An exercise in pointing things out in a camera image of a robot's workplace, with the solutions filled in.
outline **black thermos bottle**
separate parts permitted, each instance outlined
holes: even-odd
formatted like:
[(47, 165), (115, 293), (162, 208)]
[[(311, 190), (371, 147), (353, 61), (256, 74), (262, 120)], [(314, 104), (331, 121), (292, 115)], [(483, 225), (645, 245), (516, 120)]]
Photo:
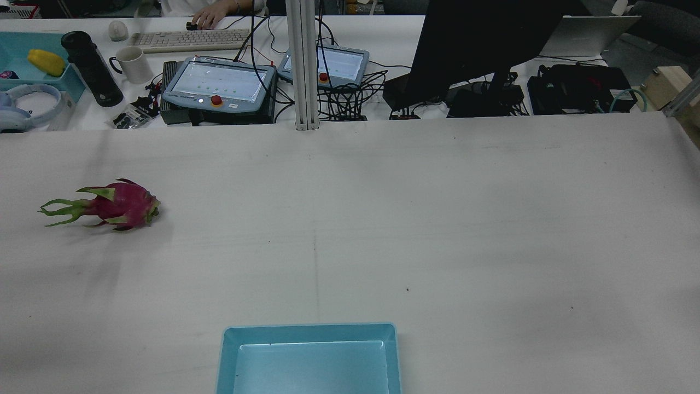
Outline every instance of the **black thermos bottle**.
[(68, 61), (78, 68), (97, 104), (114, 107), (124, 99), (122, 91), (117, 87), (107, 64), (99, 54), (97, 45), (92, 42), (88, 33), (66, 33), (61, 38), (61, 45), (66, 48)]

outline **light blue plastic tray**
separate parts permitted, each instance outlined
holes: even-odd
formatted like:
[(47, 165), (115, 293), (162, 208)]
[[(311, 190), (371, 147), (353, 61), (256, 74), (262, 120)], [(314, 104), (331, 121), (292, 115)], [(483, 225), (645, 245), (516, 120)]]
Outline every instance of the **light blue plastic tray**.
[(66, 67), (61, 76), (51, 76), (37, 69), (27, 60), (30, 49), (43, 49), (53, 52), (68, 63), (68, 53), (61, 46), (63, 34), (0, 32), (0, 72), (12, 70), (19, 79), (0, 79), (0, 91), (9, 90), (18, 85), (46, 83), (65, 90), (73, 101), (77, 102), (83, 95), (85, 84), (73, 66)]
[(230, 327), (216, 394), (401, 394), (391, 323)]

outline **headphones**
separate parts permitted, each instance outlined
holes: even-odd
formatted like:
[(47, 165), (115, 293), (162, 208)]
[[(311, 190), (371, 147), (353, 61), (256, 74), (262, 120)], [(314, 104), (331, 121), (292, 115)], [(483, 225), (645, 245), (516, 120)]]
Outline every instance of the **headphones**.
[[(32, 116), (29, 112), (15, 106), (18, 98), (32, 93), (48, 93), (56, 99), (56, 104), (47, 112)], [(25, 131), (35, 125), (49, 121), (61, 112), (61, 92), (51, 85), (37, 83), (36, 85), (19, 85), (0, 92), (0, 132), (5, 130)]]

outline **metal pole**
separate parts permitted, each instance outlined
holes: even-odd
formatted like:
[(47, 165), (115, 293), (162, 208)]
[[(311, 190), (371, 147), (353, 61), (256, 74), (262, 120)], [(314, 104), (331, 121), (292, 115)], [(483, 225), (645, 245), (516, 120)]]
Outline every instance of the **metal pole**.
[(313, 130), (319, 128), (314, 0), (286, 3), (297, 130)]

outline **laptop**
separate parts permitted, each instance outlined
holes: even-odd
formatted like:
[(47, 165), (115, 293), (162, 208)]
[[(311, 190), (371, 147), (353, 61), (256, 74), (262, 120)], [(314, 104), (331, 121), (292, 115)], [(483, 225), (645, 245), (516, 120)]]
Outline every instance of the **laptop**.
[(642, 17), (568, 16), (562, 17), (541, 56), (600, 56), (605, 48)]

